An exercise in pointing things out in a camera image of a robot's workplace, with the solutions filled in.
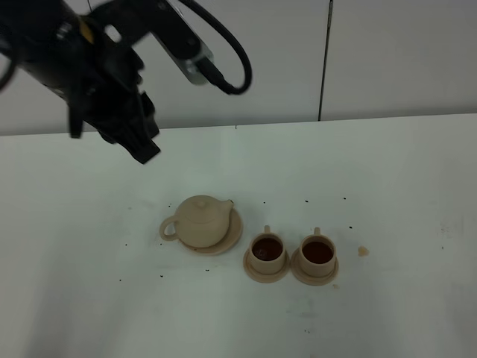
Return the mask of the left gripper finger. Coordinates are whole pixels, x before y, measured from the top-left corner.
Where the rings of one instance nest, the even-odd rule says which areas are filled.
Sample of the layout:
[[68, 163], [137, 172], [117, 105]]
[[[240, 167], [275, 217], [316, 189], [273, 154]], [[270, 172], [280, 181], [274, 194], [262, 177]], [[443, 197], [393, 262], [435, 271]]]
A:
[[113, 128], [111, 138], [121, 145], [139, 163], [146, 164], [160, 153], [159, 147], [153, 139], [139, 139], [136, 134], [138, 116], [119, 118]]
[[159, 128], [155, 121], [155, 106], [146, 92], [136, 92], [138, 122], [136, 134], [139, 139], [153, 139], [159, 134]]

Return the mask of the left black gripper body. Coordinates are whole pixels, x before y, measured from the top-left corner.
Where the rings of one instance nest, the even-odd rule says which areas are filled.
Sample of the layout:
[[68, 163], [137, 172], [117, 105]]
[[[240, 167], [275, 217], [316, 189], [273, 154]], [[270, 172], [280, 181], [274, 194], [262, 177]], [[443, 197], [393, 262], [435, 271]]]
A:
[[106, 72], [87, 15], [72, 10], [15, 11], [19, 66], [67, 103], [71, 137], [81, 137], [88, 124], [115, 143], [111, 134], [119, 118], [138, 116], [140, 71], [119, 79]]

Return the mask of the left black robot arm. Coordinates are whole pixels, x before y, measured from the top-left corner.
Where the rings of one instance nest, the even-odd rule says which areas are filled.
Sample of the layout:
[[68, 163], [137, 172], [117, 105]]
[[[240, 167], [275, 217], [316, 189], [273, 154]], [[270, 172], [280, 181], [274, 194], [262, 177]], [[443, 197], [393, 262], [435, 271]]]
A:
[[141, 164], [160, 152], [154, 105], [139, 91], [144, 63], [91, 13], [78, 15], [64, 1], [2, 1], [1, 56], [1, 88], [26, 71], [65, 101], [72, 138], [88, 124]]

